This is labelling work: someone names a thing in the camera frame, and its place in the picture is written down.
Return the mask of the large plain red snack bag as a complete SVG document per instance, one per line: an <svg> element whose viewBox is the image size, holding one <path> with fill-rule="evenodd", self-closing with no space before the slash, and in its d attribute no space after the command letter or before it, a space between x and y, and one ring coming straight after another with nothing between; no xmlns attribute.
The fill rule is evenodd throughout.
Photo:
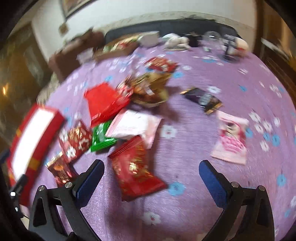
<svg viewBox="0 0 296 241"><path fill-rule="evenodd" d="M108 83L103 82L84 92L90 113L90 127L114 118L129 103L129 97L122 96Z"/></svg>

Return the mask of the white pink snack bag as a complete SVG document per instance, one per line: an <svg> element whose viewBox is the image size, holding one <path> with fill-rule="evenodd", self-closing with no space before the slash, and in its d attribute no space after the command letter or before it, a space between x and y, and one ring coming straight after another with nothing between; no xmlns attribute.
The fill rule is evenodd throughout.
<svg viewBox="0 0 296 241"><path fill-rule="evenodd" d="M105 137L130 140L135 136L141 136L145 147L150 149L161 120L151 114L122 109L111 122Z"/></svg>

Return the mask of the red shallow tray box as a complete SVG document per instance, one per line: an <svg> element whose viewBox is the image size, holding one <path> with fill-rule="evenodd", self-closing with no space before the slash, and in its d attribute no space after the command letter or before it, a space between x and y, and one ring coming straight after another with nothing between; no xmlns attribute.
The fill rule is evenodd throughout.
<svg viewBox="0 0 296 241"><path fill-rule="evenodd" d="M59 110L34 104L16 130L7 165L11 185L22 175L28 178L19 199L23 206L29 206L30 192L44 156L64 121Z"/></svg>

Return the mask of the white round container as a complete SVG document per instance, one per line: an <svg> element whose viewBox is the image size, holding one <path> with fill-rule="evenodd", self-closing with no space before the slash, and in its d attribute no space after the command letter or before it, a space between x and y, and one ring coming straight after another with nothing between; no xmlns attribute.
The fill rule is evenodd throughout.
<svg viewBox="0 0 296 241"><path fill-rule="evenodd" d="M239 37L234 38L232 55L244 57L249 51L247 42Z"/></svg>

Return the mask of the green snack packet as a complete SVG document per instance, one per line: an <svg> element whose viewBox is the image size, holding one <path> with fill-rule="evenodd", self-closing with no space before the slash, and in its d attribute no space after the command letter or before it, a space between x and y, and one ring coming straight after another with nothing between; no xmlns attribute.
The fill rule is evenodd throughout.
<svg viewBox="0 0 296 241"><path fill-rule="evenodd" d="M114 146L117 143L116 138L106 137L105 134L111 125L112 120L101 123L93 128L91 152L97 152L105 148Z"/></svg>

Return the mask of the brown black sesame snack bag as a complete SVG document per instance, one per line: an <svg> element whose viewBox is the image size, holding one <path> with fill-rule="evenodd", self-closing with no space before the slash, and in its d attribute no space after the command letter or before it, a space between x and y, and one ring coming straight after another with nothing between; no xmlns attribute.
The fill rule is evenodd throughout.
<svg viewBox="0 0 296 241"><path fill-rule="evenodd" d="M138 77L126 77L123 86L127 87L133 103L153 108L168 100L166 84L170 78L171 73L147 72Z"/></svg>

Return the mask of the red gold snack bag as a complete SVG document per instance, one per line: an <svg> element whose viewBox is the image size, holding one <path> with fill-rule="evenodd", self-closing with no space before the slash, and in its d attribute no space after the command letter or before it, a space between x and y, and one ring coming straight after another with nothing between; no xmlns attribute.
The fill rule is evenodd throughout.
<svg viewBox="0 0 296 241"><path fill-rule="evenodd" d="M167 188L163 180L149 171L147 150L139 135L114 150L108 159L119 183L122 201L129 202Z"/></svg>

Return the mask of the wooden glass cabinet doors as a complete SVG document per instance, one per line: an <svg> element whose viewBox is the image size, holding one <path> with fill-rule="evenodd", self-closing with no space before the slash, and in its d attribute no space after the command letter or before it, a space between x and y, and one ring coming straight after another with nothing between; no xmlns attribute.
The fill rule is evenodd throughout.
<svg viewBox="0 0 296 241"><path fill-rule="evenodd" d="M30 24L10 35L1 48L1 139L5 143L11 144L51 74Z"/></svg>

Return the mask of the red white flower snack packet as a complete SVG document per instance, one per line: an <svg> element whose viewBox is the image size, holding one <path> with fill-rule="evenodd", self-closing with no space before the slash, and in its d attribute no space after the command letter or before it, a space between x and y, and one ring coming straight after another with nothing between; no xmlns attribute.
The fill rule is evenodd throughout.
<svg viewBox="0 0 296 241"><path fill-rule="evenodd" d="M77 120L75 126L68 131L62 129L59 134L59 145L67 164L74 163L92 144L92 131L82 120Z"/></svg>

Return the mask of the white ceramic mug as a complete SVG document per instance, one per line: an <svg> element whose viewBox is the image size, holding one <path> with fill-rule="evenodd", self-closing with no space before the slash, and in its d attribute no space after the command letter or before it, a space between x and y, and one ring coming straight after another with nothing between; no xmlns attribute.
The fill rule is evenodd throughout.
<svg viewBox="0 0 296 241"><path fill-rule="evenodd" d="M159 44L159 31L150 31L140 34L138 40L142 47L150 48Z"/></svg>

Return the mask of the dark purple snack packet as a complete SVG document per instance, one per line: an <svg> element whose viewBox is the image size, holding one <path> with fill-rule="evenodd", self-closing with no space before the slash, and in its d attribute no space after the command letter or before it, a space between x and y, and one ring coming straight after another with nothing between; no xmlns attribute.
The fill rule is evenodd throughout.
<svg viewBox="0 0 296 241"><path fill-rule="evenodd" d="M223 105L220 99L200 88L190 88L182 91L180 94L186 99L198 104L203 108L205 114L212 114Z"/></svg>

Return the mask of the pink cartoon snack bag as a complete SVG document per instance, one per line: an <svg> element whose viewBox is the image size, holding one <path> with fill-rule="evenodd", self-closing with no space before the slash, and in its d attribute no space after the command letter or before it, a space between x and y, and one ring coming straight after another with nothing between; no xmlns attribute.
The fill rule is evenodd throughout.
<svg viewBox="0 0 296 241"><path fill-rule="evenodd" d="M211 157L235 164L244 165L247 160L246 128L249 121L217 111L219 122L218 140Z"/></svg>

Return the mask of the clear glass cup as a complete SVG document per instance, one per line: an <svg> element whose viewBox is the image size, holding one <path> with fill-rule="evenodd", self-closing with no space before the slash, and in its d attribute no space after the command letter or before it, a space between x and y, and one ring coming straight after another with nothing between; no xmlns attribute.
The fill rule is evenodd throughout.
<svg viewBox="0 0 296 241"><path fill-rule="evenodd" d="M204 46L210 51L222 50L223 41L221 35L215 31L208 31L203 35Z"/></svg>

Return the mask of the dark red small snack packet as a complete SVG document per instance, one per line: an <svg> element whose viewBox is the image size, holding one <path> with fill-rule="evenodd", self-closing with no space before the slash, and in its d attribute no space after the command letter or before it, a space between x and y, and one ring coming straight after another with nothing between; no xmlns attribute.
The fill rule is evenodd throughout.
<svg viewBox="0 0 296 241"><path fill-rule="evenodd" d="M78 177L74 168L66 162L62 152L52 157L45 166L53 174L58 187L73 182Z"/></svg>

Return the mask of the red jujube snack packet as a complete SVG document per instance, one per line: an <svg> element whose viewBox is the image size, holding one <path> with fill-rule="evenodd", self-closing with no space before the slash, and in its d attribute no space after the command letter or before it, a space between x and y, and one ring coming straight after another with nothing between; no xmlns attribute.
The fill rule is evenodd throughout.
<svg viewBox="0 0 296 241"><path fill-rule="evenodd" d="M173 73L178 63L164 57L153 57L144 63L145 67L150 70Z"/></svg>

